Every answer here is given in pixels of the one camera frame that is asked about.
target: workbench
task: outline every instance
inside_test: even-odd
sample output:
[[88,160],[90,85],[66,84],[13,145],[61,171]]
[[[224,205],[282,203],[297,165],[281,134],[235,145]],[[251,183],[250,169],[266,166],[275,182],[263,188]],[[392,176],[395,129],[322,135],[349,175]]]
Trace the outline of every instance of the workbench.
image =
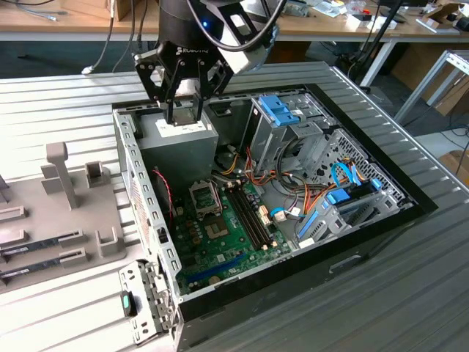
[[[42,9],[58,10],[59,2],[43,5]],[[376,4],[369,1],[367,8],[376,13]],[[136,19],[141,18],[144,1],[136,7]],[[30,15],[20,11],[15,5],[0,2],[0,41],[104,41],[108,33],[109,21],[79,12],[69,11],[68,15],[59,16],[57,22]],[[365,42],[369,29],[351,29],[345,16],[331,18],[313,9],[310,17],[298,18],[283,16],[278,19],[280,35],[277,41],[285,42]],[[407,23],[402,23],[394,30],[388,30],[381,42],[384,43],[374,58],[372,66],[361,82],[369,87],[386,59],[397,43],[469,43],[469,33],[433,34],[416,22],[416,15],[406,15]],[[149,9],[144,23],[143,40],[157,40],[159,9],[155,1],[149,0]],[[112,40],[128,40],[131,16],[114,23]],[[371,35],[373,40],[376,31]]]
[[[319,84],[439,207],[376,257],[192,351],[465,351],[469,339],[469,190],[336,68],[265,65],[227,87]],[[145,99],[135,73],[0,81],[0,174],[39,175],[46,142],[67,142],[68,169],[112,174],[128,255],[0,294],[3,351],[131,351],[117,270],[142,258],[119,175],[111,103]],[[163,337],[140,351],[172,351]]]

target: wooden desk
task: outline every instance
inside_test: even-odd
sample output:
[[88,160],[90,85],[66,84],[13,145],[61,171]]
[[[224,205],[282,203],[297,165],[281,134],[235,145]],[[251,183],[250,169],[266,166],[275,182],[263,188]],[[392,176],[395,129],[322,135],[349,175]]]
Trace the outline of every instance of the wooden desk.
[[[371,12],[376,5],[370,4]],[[41,10],[60,8],[59,1],[40,7]],[[136,8],[137,23],[143,13],[141,1]],[[149,10],[144,23],[143,40],[158,38],[158,6],[149,0]],[[369,86],[383,66],[393,47],[397,43],[434,42],[434,43],[469,43],[469,33],[460,35],[436,35],[416,23],[417,16],[408,15],[407,23],[399,24],[395,30],[387,31],[383,36],[383,47],[376,56],[362,86]],[[351,29],[346,24],[345,16],[330,18],[313,9],[310,17],[279,18],[280,35],[278,41],[336,41],[363,42],[368,37],[367,28]],[[79,12],[69,11],[68,15],[59,16],[57,22],[49,21],[20,11],[15,5],[0,2],[0,40],[3,41],[101,41],[106,39],[109,22],[106,19]],[[130,14],[123,21],[114,24],[112,40],[128,40],[130,33]]]

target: green circuit board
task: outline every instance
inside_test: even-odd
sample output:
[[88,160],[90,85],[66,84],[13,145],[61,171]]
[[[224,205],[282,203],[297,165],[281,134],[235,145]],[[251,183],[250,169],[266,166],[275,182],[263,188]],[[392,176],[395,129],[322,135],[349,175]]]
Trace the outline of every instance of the green circuit board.
[[[262,205],[250,183],[243,185],[243,190],[256,196],[258,206]],[[206,215],[202,221],[196,218],[189,193],[177,201],[183,208],[183,214],[174,218],[171,236],[182,262],[182,269],[177,275],[181,294],[199,290],[291,252],[284,236],[275,226],[270,228],[270,234],[277,246],[255,250],[224,188],[219,188],[218,194],[224,207],[222,214]],[[210,225],[216,232],[226,227],[228,233],[210,238],[206,229]]]

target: desk leg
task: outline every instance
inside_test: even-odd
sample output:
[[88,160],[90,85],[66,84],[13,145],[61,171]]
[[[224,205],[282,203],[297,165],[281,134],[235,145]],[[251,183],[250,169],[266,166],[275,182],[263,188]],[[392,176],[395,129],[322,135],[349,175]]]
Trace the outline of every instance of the desk leg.
[[451,72],[448,77],[446,77],[445,81],[437,88],[437,90],[435,90],[435,93],[432,94],[426,104],[428,106],[433,106],[437,101],[439,101],[443,93],[450,90],[451,84],[456,79],[459,73],[461,73],[461,71],[459,71],[459,68],[455,68],[453,72]]
[[440,58],[436,61],[433,67],[430,68],[430,71],[428,71],[424,79],[422,79],[422,82],[420,82],[417,88],[415,88],[413,93],[406,100],[406,102],[401,107],[401,109],[397,112],[396,116],[394,116],[394,120],[396,122],[401,122],[407,116],[409,111],[417,103],[417,100],[420,99],[422,94],[426,91],[429,85],[433,82],[433,79],[437,76],[438,73],[440,73],[441,69],[445,66],[446,59],[448,58],[448,56],[449,56],[449,51],[447,50],[445,50],[441,54]]
[[378,72],[380,72],[381,67],[384,65],[386,59],[388,58],[389,54],[392,52],[396,42],[393,40],[390,42],[386,42],[383,44],[380,52],[373,60],[372,66],[368,69],[365,77],[363,77],[362,82],[360,83],[360,87],[369,87],[372,85],[372,82]]

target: metal sheet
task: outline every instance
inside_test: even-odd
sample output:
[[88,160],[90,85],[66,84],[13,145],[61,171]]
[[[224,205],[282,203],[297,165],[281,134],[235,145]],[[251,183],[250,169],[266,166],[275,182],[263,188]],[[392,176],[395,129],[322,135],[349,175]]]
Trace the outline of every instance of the metal sheet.
[[[279,80],[277,73],[289,77]],[[361,97],[364,103],[342,107],[392,159],[415,173],[414,181],[440,209],[370,261],[194,351],[463,351],[469,319],[465,314],[469,309],[467,189],[440,169],[437,161],[359,89],[348,89],[351,86],[346,78],[326,64],[268,65],[245,76],[249,79],[237,78],[229,89],[317,82],[333,97],[346,98],[346,91]],[[14,94],[10,97],[18,101],[1,105],[0,147],[24,164],[15,171],[11,159],[8,168],[0,162],[0,173],[6,170],[18,179],[37,175],[42,144],[65,140],[71,150],[70,168],[101,158],[115,175],[114,189],[122,190],[114,130],[107,125],[109,103],[145,99],[143,89],[133,86],[136,79],[134,73],[119,73],[0,81],[1,92]],[[132,86],[136,92],[124,93],[122,85]],[[74,87],[83,95],[74,92]],[[57,90],[62,90],[61,98]],[[22,103],[29,101],[30,95],[40,95],[40,100]],[[382,134],[389,128],[396,131],[391,137]],[[114,273],[143,254],[135,244],[138,236],[128,198],[122,192],[116,197],[128,256],[0,295],[0,343],[6,351],[133,349],[117,304],[118,278]],[[29,343],[38,340],[37,344]],[[140,349],[171,351],[171,341],[155,340]]]

